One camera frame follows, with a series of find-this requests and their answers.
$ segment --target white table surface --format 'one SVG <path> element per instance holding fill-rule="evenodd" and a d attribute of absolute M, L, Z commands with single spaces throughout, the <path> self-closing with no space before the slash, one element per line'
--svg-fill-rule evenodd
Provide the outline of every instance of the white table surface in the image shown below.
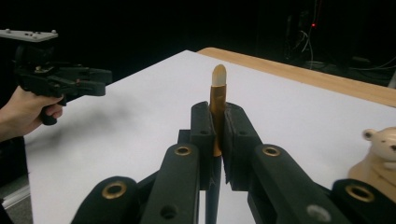
<path fill-rule="evenodd" d="M 138 182 L 157 171 L 178 130 L 190 128 L 191 107 L 209 101 L 220 63 L 227 102 L 242 106 L 264 143 L 285 148 L 326 188 L 366 155 L 363 130 L 395 126 L 396 108 L 182 51 L 109 85 L 106 96 L 68 103 L 56 125 L 25 137 L 34 222 L 70 223 L 102 180 L 121 175 Z M 219 224 L 254 223 L 247 194 L 225 184 L 218 215 Z"/>

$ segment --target rounded wooden tip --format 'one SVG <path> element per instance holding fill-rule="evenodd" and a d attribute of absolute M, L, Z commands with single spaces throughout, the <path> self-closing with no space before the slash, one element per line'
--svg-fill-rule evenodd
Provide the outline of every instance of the rounded wooden tip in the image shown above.
<path fill-rule="evenodd" d="M 219 64 L 215 67 L 212 74 L 212 86 L 225 86 L 227 80 L 227 71 L 224 65 Z"/>

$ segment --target teddy bear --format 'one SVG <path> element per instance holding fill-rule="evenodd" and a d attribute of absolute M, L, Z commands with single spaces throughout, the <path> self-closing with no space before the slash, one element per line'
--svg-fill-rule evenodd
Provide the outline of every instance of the teddy bear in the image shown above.
<path fill-rule="evenodd" d="M 372 185 L 396 202 L 396 127 L 379 132 L 367 129 L 363 138 L 371 141 L 369 152 L 349 170 L 348 177 Z"/>

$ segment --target mounting plate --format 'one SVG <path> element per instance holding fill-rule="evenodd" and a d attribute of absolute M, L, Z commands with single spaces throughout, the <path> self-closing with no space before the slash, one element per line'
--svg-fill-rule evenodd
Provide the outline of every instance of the mounting plate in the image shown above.
<path fill-rule="evenodd" d="M 0 37 L 8 39 L 17 39 L 28 42 L 42 42 L 57 37 L 56 31 L 51 33 L 35 32 L 35 31 L 14 31 L 10 29 L 0 30 Z"/>

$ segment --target person's hand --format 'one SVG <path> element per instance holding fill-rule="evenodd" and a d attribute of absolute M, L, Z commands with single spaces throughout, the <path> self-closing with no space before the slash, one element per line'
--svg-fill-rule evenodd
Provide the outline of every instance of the person's hand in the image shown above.
<path fill-rule="evenodd" d="M 23 136 L 42 124 L 39 117 L 41 109 L 49 105 L 46 114 L 59 118 L 63 107 L 57 105 L 61 98 L 37 96 L 18 87 L 8 103 L 0 109 L 0 141 Z"/>

